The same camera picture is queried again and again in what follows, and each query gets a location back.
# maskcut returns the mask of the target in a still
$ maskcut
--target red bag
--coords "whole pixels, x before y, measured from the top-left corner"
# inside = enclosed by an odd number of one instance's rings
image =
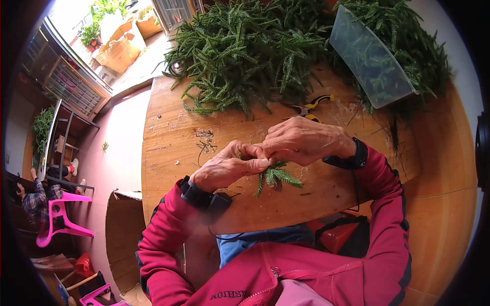
[[[75,272],[85,277],[90,277],[95,274],[95,272],[92,271],[92,267],[90,266],[90,258],[87,253],[83,253],[82,256],[80,256],[80,258],[76,260]]]

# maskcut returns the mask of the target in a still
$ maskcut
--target plaid shirt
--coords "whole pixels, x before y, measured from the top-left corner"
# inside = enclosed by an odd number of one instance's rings
[[[36,223],[47,222],[49,223],[49,210],[48,201],[61,199],[63,196],[63,191],[60,185],[53,185],[48,189],[48,196],[44,192],[43,185],[38,179],[34,180],[34,185],[36,188],[35,193],[28,193],[22,200],[22,207],[25,212],[34,219]]]

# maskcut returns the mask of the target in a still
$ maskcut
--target zipper pull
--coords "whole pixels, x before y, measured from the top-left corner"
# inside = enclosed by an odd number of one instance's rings
[[[270,270],[271,270],[271,271],[274,273],[274,277],[276,277],[276,278],[277,278],[277,277],[279,276],[279,272],[280,272],[281,270],[279,270],[279,268],[278,268],[278,267],[273,267],[273,268],[269,268],[269,269],[270,269]]]

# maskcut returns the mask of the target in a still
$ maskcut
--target pink plastic chair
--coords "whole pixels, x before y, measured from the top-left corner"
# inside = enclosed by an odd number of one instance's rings
[[[63,191],[63,195],[61,199],[48,201],[49,208],[49,230],[45,230],[44,228],[39,230],[36,238],[36,244],[40,248],[46,247],[51,242],[51,237],[57,233],[68,233],[77,236],[85,236],[85,237],[94,237],[94,232],[89,231],[81,226],[78,226],[68,220],[68,216],[66,216],[65,202],[67,201],[82,201],[82,202],[91,202],[92,199],[88,196],[78,195],[68,193]],[[59,207],[59,211],[55,212],[53,210],[53,206]],[[53,219],[59,216],[63,216],[63,221],[65,222],[66,228],[57,230],[53,233]]]
[[[100,287],[99,289],[90,292],[86,296],[80,299],[80,303],[82,303],[83,306],[103,306],[101,303],[97,302],[94,297],[99,295],[100,293],[104,292],[105,290],[109,289],[111,287],[110,284],[104,285]],[[128,305],[129,304],[126,301],[119,301],[118,303],[112,304],[111,306],[123,306],[123,305]]]

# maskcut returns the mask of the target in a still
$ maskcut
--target wooden stick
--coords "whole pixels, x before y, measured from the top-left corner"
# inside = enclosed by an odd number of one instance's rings
[[[75,271],[72,271],[67,276],[63,277],[62,280],[60,280],[60,282],[63,283],[64,281],[66,281],[67,279],[69,279],[70,276],[72,276],[73,274],[75,274]]]
[[[73,286],[70,286],[70,287],[66,288],[66,291],[70,291],[70,290],[72,290],[72,289],[75,289],[75,288],[77,288],[77,287],[79,287],[79,286],[81,286],[81,285],[85,284],[85,283],[86,283],[86,282],[88,282],[89,280],[94,279],[96,276],[97,276],[97,273],[93,274],[91,277],[88,277],[88,278],[86,278],[86,279],[82,280],[81,282],[77,282],[77,283],[76,283],[76,284],[74,284]]]

